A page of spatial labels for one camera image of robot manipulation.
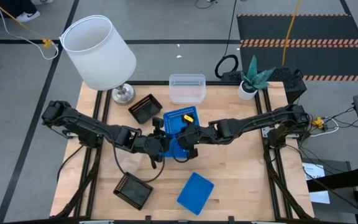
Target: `white lampshade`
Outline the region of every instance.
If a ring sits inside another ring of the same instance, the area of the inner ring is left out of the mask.
[[[75,22],[60,42],[84,82],[94,90],[122,85],[136,68],[135,55],[107,17],[88,16]]]

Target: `small black tray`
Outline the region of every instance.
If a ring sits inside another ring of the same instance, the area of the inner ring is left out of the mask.
[[[116,189],[114,189],[113,194],[117,195],[119,198],[123,199],[140,211],[152,191],[152,186],[126,172],[119,181]]]
[[[128,111],[135,118],[139,124],[144,124],[162,109],[161,104],[151,94],[141,99],[134,106],[131,106]]]

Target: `white plant pot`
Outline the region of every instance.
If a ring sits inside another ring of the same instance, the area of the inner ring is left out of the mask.
[[[252,98],[255,96],[257,90],[255,90],[253,93],[247,93],[247,92],[244,91],[244,90],[242,89],[242,87],[241,87],[242,84],[243,84],[243,82],[244,82],[244,81],[242,81],[241,84],[240,84],[240,86],[239,86],[239,90],[238,90],[239,98],[242,99],[242,100],[250,100],[250,99],[252,99]]]

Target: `yellow cable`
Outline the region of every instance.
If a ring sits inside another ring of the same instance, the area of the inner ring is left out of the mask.
[[[12,18],[13,20],[15,20],[18,24],[20,24],[22,27],[24,27],[25,29],[27,29],[28,31],[30,31],[31,33],[33,33],[34,35],[36,35],[37,37],[42,39],[42,42],[44,43],[44,47],[45,48],[49,48],[50,45],[52,44],[52,40],[48,40],[46,38],[43,38],[40,34],[36,33],[36,31],[28,28],[26,25],[24,25],[23,23],[19,22],[15,17],[13,17],[12,15],[10,15],[5,9],[3,9],[0,6],[0,10],[2,10],[2,12],[5,12],[5,14],[7,14],[10,18]]]
[[[287,41],[288,41],[288,38],[290,38],[290,33],[291,33],[293,21],[295,21],[295,17],[296,17],[296,15],[298,14],[298,10],[299,10],[300,4],[301,4],[301,0],[298,0],[298,3],[296,4],[295,12],[294,12],[294,14],[292,15],[292,20],[291,20],[290,28],[288,29],[287,36],[285,37],[284,51],[283,51],[283,61],[282,61],[281,66],[284,66],[284,63],[285,63],[285,52],[287,51]]]

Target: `lamp base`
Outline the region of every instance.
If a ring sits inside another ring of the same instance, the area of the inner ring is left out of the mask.
[[[135,99],[135,90],[129,84],[122,84],[112,90],[111,96],[119,105],[128,105]]]

